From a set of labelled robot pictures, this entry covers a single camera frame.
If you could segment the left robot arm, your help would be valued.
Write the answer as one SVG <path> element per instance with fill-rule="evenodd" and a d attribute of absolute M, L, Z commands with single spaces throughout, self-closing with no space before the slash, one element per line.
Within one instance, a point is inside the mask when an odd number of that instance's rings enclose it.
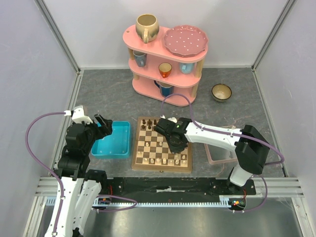
<path fill-rule="evenodd" d="M 105 171 L 88 170 L 89 153 L 95 141 L 112 134 L 112 120 L 100 114 L 81 116 L 67 128 L 66 145 L 54 170 L 61 180 L 47 237 L 81 237 L 98 194 L 108 190 Z"/>

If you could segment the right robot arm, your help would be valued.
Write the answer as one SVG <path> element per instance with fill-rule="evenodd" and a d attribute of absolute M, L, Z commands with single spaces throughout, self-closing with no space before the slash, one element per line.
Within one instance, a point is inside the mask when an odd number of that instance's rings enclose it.
<path fill-rule="evenodd" d="M 226 182 L 227 191 L 238 194 L 252 175 L 261 175 L 265 166 L 269 143 L 251 126 L 229 129 L 198 123 L 190 118 L 160 118 L 154 131 L 165 137 L 170 151 L 183 151 L 188 143 L 203 143 L 234 153 L 238 160 Z"/>

